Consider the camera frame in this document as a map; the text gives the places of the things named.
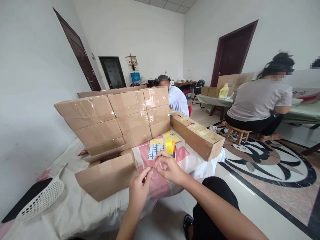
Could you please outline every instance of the wooden door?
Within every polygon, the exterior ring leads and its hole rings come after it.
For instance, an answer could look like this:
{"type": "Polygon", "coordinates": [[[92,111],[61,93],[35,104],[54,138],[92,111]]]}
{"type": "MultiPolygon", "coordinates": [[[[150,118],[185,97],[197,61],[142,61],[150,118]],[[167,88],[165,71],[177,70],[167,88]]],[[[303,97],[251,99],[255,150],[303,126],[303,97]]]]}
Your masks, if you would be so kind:
{"type": "Polygon", "coordinates": [[[119,57],[99,57],[110,89],[126,87],[119,57]]]}
{"type": "Polygon", "coordinates": [[[220,75],[241,73],[258,20],[219,38],[211,86],[220,75]]]}
{"type": "Polygon", "coordinates": [[[76,58],[79,62],[79,65],[83,71],[84,76],[87,79],[87,82],[92,91],[100,91],[101,87],[97,80],[97,77],[92,69],[91,63],[87,56],[86,51],[84,50],[83,44],[81,42],[80,37],[76,34],[76,32],[67,24],[67,22],[60,16],[60,14],[53,9],[60,21],[62,29],[66,34],[66,37],[70,43],[70,46],[76,55],[76,58]]]}

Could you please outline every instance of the white shirt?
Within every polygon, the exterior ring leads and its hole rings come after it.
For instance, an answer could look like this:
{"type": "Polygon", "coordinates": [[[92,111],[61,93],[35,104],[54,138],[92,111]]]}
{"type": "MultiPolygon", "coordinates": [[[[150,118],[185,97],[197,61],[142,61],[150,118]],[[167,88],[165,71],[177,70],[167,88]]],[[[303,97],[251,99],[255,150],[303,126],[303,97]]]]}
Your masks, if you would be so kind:
{"type": "Polygon", "coordinates": [[[258,79],[242,84],[234,94],[235,102],[227,114],[248,122],[270,117],[276,106],[291,106],[292,87],[281,81],[258,79]]]}
{"type": "Polygon", "coordinates": [[[176,86],[169,87],[169,104],[170,108],[181,112],[186,117],[189,117],[187,98],[176,86]]]}

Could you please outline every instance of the finger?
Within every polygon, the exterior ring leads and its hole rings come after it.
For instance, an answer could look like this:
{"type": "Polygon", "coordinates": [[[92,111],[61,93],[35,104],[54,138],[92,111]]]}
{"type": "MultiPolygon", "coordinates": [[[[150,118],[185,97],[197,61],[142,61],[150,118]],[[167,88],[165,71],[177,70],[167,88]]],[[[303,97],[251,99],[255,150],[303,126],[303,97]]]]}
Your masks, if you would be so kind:
{"type": "Polygon", "coordinates": [[[143,187],[149,188],[149,183],[150,183],[151,177],[152,177],[152,174],[151,174],[151,172],[149,172],[147,177],[146,177],[146,181],[144,182],[143,187]]]}
{"type": "Polygon", "coordinates": [[[167,153],[166,151],[162,150],[160,152],[158,152],[158,154],[156,155],[156,160],[158,157],[163,156],[163,157],[170,157],[169,153],[167,153]]]}
{"type": "Polygon", "coordinates": [[[154,166],[154,169],[157,171],[157,173],[159,173],[162,177],[166,178],[166,170],[163,170],[161,167],[158,166],[154,166]]]}
{"type": "Polygon", "coordinates": [[[137,179],[139,182],[142,182],[142,180],[146,177],[147,173],[152,169],[152,167],[147,167],[141,171],[137,179]]]}
{"type": "Polygon", "coordinates": [[[169,157],[159,156],[157,160],[154,162],[154,165],[157,165],[159,162],[163,162],[168,165],[169,161],[170,161],[169,157]]]}

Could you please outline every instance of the hand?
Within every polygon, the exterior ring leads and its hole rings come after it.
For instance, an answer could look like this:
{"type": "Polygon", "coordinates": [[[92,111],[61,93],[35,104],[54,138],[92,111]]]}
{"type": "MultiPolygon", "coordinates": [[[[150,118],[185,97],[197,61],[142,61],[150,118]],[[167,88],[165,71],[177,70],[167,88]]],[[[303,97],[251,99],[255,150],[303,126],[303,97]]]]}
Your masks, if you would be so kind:
{"type": "Polygon", "coordinates": [[[170,156],[166,151],[160,151],[156,155],[156,161],[154,163],[154,168],[156,171],[163,176],[165,179],[174,182],[176,184],[182,185],[186,176],[188,174],[183,171],[172,156],[170,156]],[[168,167],[164,170],[158,163],[165,163],[168,167]]]}
{"type": "Polygon", "coordinates": [[[129,186],[128,208],[138,211],[140,214],[147,200],[150,178],[153,174],[152,167],[147,167],[136,177],[131,179],[129,186]]]}

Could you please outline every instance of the yellow tape roll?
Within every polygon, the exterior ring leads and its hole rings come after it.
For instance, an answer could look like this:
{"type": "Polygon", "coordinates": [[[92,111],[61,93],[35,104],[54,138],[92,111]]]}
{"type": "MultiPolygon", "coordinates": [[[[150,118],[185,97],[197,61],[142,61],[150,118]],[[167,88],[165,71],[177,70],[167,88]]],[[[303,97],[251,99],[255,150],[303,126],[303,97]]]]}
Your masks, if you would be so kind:
{"type": "Polygon", "coordinates": [[[166,151],[170,155],[173,154],[172,139],[166,139],[166,151]]]}

